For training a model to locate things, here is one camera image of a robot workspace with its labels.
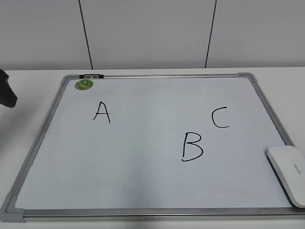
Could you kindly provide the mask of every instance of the black marker writing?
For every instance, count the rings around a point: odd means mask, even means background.
[[[217,108],[216,110],[214,110],[214,111],[212,112],[212,121],[213,121],[214,125],[215,125],[216,127],[218,127],[218,128],[227,128],[227,127],[230,127],[229,125],[228,125],[228,126],[218,126],[218,125],[216,125],[216,123],[215,123],[215,121],[214,121],[214,112],[215,112],[215,111],[218,111],[218,110],[220,110],[220,109],[226,109],[226,108],[227,108],[226,106],[220,107],[220,108]]]
[[[101,104],[104,105],[105,113],[99,113]],[[102,101],[100,101],[99,108],[97,109],[97,112],[95,113],[95,117],[93,118],[93,120],[96,118],[97,115],[107,115],[108,121],[109,121],[109,123],[110,123],[109,114],[110,114],[110,113],[108,113],[107,107],[106,107],[105,103],[103,103]]]
[[[187,142],[186,140],[187,140],[187,137],[188,137],[189,134],[193,134],[193,135],[199,136],[199,140],[193,141],[193,142]],[[194,132],[187,132],[187,133],[185,134],[184,144],[183,144],[183,155],[182,155],[182,159],[181,159],[183,162],[185,162],[185,161],[192,161],[192,160],[195,160],[195,159],[199,158],[200,156],[202,156],[202,154],[203,154],[203,149],[202,149],[199,145],[194,144],[194,143],[199,142],[200,140],[201,140],[200,134],[197,134],[197,133],[194,133]],[[196,157],[194,157],[194,158],[192,158],[192,159],[184,160],[183,158],[184,158],[184,155],[185,155],[185,144],[190,144],[190,145],[193,145],[193,146],[198,147],[198,148],[200,149],[200,151],[201,151],[201,152],[200,152],[200,155],[198,155],[198,156],[196,156]]]

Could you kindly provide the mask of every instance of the green magnet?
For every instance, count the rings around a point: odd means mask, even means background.
[[[87,90],[89,88],[92,88],[93,86],[93,81],[92,80],[79,80],[75,84],[75,88],[77,90]]]

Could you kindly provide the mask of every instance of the whiteboard surface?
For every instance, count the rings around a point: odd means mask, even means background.
[[[67,85],[17,208],[291,207],[265,156],[284,143],[248,79],[98,79],[86,91],[77,81]],[[93,120],[100,101],[111,123],[105,114]],[[215,123],[228,128],[213,124],[220,107]],[[203,155],[183,162],[187,132],[200,134]],[[186,144],[184,159],[198,150]]]

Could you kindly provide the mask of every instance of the white eraser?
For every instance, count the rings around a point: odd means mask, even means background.
[[[291,202],[305,208],[305,157],[293,146],[272,146],[267,155]]]

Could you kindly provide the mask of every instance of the white table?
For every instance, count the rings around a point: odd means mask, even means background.
[[[295,146],[305,153],[305,68],[155,69],[155,70],[46,70],[6,71],[18,96],[13,109],[0,106],[0,204],[17,176],[35,135],[67,74],[209,74],[253,73]],[[36,222],[0,223],[6,228],[294,228],[304,229],[305,219],[147,221],[147,222]]]

